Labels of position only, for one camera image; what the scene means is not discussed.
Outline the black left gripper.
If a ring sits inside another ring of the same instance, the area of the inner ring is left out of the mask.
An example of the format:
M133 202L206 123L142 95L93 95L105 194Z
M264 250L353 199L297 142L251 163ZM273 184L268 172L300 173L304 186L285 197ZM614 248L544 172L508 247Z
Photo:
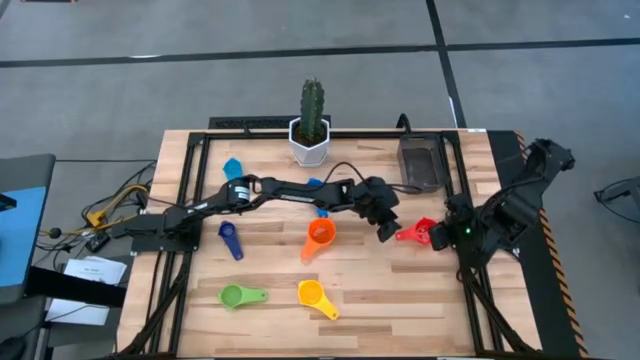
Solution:
M391 187L380 177L369 177L354 187L353 211L370 225L377 225L378 240L389 240L400 228L393 208L399 199Z

